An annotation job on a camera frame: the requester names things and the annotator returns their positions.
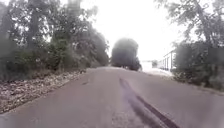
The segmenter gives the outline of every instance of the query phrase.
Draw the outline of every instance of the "overcast sky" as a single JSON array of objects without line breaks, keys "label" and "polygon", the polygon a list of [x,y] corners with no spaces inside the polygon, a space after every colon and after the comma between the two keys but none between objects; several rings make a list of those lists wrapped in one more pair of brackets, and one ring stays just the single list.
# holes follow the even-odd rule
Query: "overcast sky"
[{"label": "overcast sky", "polygon": [[166,20],[165,10],[157,9],[153,0],[85,0],[97,5],[99,12],[94,26],[110,42],[131,37],[139,44],[140,60],[161,59],[179,38],[178,29]]}]

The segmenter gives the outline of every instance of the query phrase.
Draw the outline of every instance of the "green tree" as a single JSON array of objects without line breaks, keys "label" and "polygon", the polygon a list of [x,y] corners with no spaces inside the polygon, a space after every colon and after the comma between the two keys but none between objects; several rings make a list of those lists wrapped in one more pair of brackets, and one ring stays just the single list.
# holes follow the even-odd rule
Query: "green tree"
[{"label": "green tree", "polygon": [[81,2],[11,0],[0,24],[0,76],[106,65],[107,41],[92,26],[97,8]]},{"label": "green tree", "polygon": [[176,78],[213,87],[210,79],[219,74],[218,69],[224,64],[219,56],[224,44],[224,1],[215,0],[212,4],[198,0],[157,1],[167,8],[173,23],[185,27],[185,39],[176,47]]},{"label": "green tree", "polygon": [[138,44],[133,39],[122,38],[118,40],[112,50],[112,65],[138,70],[140,63],[137,58],[137,51]]}]

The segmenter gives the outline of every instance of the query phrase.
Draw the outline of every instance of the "tree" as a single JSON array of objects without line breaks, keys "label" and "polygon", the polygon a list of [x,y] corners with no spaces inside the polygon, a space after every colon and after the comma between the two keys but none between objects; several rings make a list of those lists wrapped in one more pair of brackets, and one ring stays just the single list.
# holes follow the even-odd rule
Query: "tree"
[{"label": "tree", "polygon": [[97,8],[81,2],[11,0],[0,24],[0,77],[106,65],[107,41],[92,26]]},{"label": "tree", "polygon": [[138,44],[133,39],[122,38],[118,40],[112,50],[112,65],[138,70],[140,63],[137,58],[137,51]]},{"label": "tree", "polygon": [[153,60],[153,61],[152,61],[152,67],[153,67],[153,68],[156,68],[157,65],[158,65],[158,61],[157,61],[157,60]]},{"label": "tree", "polygon": [[0,26],[1,26],[1,23],[2,23],[2,17],[4,15],[6,11],[6,5],[2,2],[0,2]]},{"label": "tree", "polygon": [[215,0],[212,4],[199,0],[157,1],[167,8],[173,23],[185,27],[185,39],[176,46],[176,77],[213,87],[210,79],[219,74],[218,69],[224,64],[219,56],[224,44],[224,1]]}]

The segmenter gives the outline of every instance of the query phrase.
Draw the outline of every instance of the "tire mark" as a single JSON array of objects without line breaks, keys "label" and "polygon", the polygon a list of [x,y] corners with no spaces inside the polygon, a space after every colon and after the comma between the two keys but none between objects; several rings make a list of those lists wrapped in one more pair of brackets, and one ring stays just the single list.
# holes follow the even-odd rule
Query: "tire mark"
[{"label": "tire mark", "polygon": [[128,101],[128,103],[133,108],[136,115],[140,117],[143,123],[147,124],[148,126],[152,128],[163,128],[164,125],[161,125],[161,123],[156,122],[155,119],[149,116],[144,109],[142,109],[142,104],[148,111],[150,111],[154,116],[156,116],[162,123],[164,123],[168,128],[179,128],[173,121],[168,119],[166,116],[161,114],[158,110],[156,110],[153,106],[148,104],[142,97],[137,95],[133,89],[130,87],[129,83],[125,81],[124,79],[120,78],[120,85],[125,93],[125,99]]}]

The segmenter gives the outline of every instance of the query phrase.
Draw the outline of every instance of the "road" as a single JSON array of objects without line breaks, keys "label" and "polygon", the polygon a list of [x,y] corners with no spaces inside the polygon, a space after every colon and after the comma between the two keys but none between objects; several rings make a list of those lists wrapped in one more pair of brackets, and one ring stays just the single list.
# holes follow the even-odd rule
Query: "road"
[{"label": "road", "polygon": [[0,128],[223,128],[224,96],[118,68],[0,115]]}]

